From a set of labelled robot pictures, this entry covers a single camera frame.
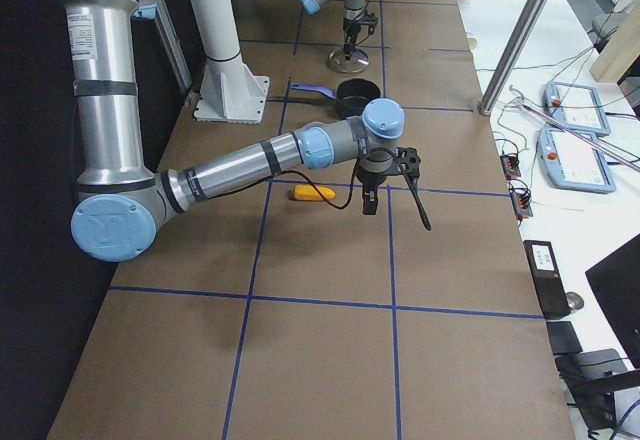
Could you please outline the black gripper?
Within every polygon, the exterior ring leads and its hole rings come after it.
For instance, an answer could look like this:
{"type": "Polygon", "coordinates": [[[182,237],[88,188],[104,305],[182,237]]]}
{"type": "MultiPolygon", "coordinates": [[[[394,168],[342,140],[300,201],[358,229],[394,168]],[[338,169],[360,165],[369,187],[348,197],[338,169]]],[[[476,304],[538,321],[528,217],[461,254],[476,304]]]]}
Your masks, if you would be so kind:
{"type": "Polygon", "coordinates": [[[351,58],[356,52],[356,39],[361,32],[361,21],[359,19],[343,19],[344,46],[343,53],[345,58],[351,58]]]}
{"type": "Polygon", "coordinates": [[[362,163],[356,167],[356,177],[362,184],[362,213],[375,215],[378,209],[378,187],[383,184],[391,173],[391,166],[373,171],[362,163]]]}

